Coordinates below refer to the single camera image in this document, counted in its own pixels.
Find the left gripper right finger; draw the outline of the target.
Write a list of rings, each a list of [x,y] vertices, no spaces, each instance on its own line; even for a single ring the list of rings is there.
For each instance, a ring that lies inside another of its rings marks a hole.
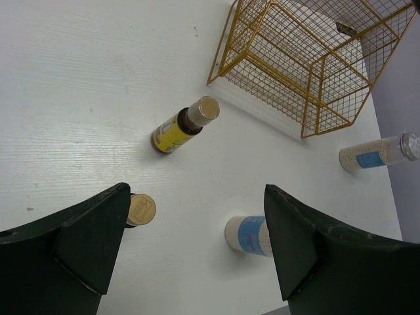
[[[290,313],[419,313],[418,244],[355,228],[273,184],[264,213]]]

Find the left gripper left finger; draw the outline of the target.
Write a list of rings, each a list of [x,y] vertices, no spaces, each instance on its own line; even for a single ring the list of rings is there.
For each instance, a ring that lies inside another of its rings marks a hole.
[[[1,232],[2,314],[96,314],[122,241],[131,189],[118,183]]]

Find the white shaker blue label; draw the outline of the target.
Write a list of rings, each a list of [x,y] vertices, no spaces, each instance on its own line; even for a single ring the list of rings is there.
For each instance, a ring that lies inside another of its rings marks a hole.
[[[419,137],[411,132],[343,148],[339,163],[348,172],[419,160]]]
[[[265,216],[235,216],[224,227],[227,245],[236,251],[273,257]]]

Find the small yellow-label bottle front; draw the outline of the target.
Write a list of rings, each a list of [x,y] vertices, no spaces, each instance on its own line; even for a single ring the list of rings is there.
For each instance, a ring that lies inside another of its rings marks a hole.
[[[156,203],[147,194],[131,194],[126,228],[136,228],[150,223],[156,215]]]

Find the small yellow-label bottle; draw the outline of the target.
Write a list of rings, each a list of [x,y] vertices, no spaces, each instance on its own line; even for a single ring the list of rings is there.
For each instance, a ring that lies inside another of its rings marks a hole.
[[[136,228],[150,223],[156,215],[156,203],[147,194],[131,194],[126,228]]]
[[[219,103],[211,96],[203,96],[157,127],[152,133],[152,145],[158,152],[170,154],[200,134],[219,114]]]

